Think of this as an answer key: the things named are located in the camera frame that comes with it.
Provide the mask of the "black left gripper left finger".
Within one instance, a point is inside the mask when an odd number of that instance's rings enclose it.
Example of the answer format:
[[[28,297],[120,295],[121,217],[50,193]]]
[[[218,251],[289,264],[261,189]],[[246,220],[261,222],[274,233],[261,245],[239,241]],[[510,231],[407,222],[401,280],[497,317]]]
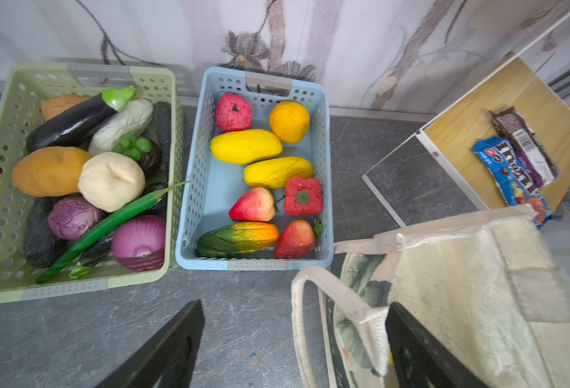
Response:
[[[189,302],[97,386],[190,386],[204,326],[202,302]]]

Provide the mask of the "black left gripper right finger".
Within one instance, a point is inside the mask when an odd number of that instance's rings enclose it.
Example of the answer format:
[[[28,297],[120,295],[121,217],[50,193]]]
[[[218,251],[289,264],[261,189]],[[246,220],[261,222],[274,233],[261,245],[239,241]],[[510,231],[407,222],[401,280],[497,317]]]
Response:
[[[400,387],[488,387],[399,302],[385,328]]]

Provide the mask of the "cream canvas tote bag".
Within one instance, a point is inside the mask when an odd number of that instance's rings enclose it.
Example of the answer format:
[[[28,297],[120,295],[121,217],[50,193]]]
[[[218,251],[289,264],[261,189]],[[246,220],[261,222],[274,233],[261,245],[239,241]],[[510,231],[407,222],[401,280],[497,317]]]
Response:
[[[304,286],[320,310],[332,387],[398,387],[385,322],[403,305],[488,387],[570,387],[570,279],[527,207],[466,213],[338,242],[338,273],[301,270],[291,285],[296,357],[317,386]]]

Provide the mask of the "cream white round vegetable toy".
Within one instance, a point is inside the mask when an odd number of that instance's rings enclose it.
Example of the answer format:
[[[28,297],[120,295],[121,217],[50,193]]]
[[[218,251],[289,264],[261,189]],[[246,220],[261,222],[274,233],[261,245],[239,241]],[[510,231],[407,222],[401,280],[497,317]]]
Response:
[[[139,164],[114,152],[87,161],[77,185],[87,202],[107,213],[114,213],[139,198],[145,186],[145,174]]]

